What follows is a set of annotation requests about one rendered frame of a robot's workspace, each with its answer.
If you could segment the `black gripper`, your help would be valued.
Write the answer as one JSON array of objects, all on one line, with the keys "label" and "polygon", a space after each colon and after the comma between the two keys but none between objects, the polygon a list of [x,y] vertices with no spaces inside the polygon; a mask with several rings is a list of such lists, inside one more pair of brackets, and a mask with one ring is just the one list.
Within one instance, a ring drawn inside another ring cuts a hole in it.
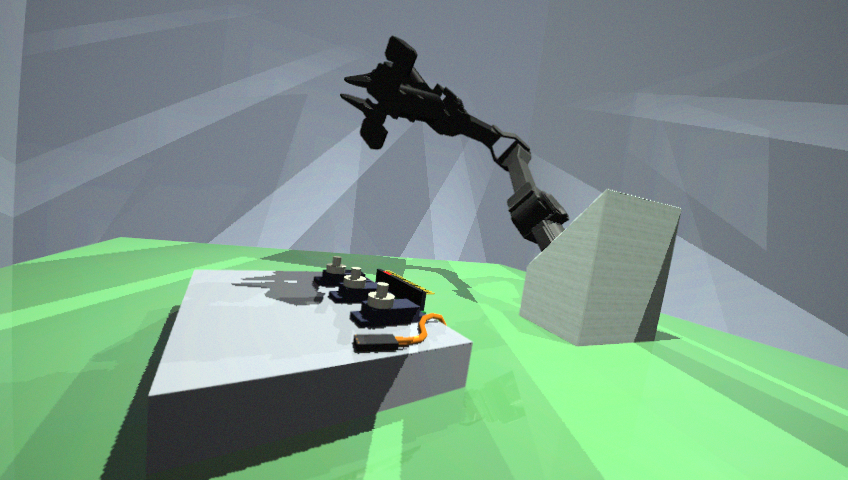
[{"label": "black gripper", "polygon": [[360,136],[370,149],[381,149],[387,130],[382,126],[386,116],[392,119],[405,118],[414,123],[419,119],[425,108],[425,96],[422,90],[409,85],[401,85],[401,73],[410,76],[415,60],[416,50],[404,40],[398,37],[390,37],[385,52],[388,61],[393,62],[391,67],[385,67],[380,62],[377,68],[370,73],[344,77],[345,82],[375,91],[382,91],[378,104],[372,103],[370,98],[363,99],[357,96],[340,94],[340,97],[361,111],[366,117],[363,119]]}]

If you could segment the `black pin header strip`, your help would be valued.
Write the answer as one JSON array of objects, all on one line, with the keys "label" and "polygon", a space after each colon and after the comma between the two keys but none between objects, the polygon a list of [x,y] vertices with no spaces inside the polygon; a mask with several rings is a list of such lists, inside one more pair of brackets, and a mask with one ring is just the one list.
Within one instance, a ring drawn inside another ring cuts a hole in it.
[{"label": "black pin header strip", "polygon": [[426,314],[424,311],[426,294],[424,290],[382,270],[377,269],[376,272],[376,280],[375,282],[382,282],[389,284],[388,292],[395,295],[395,299],[408,299],[409,301],[415,303],[420,306],[420,311]]}]

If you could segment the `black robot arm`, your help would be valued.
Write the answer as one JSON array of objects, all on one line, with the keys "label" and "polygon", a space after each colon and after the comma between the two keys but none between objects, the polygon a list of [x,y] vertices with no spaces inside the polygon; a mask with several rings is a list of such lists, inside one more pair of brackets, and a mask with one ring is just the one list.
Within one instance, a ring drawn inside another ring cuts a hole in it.
[{"label": "black robot arm", "polygon": [[[551,194],[536,187],[528,167],[531,160],[530,147],[516,134],[502,132],[495,125],[491,126],[469,115],[455,93],[439,84],[430,88],[414,67],[410,76],[402,73],[400,76],[403,79],[401,85],[418,88],[424,93],[425,108],[416,121],[425,122],[438,134],[464,135],[485,144],[490,148],[493,160],[510,172],[515,193],[507,200],[507,204],[512,222],[521,235],[537,244],[542,252],[565,230],[562,224],[570,218]],[[446,96],[443,101],[442,93]],[[500,137],[515,141],[497,157],[493,146]]]}]

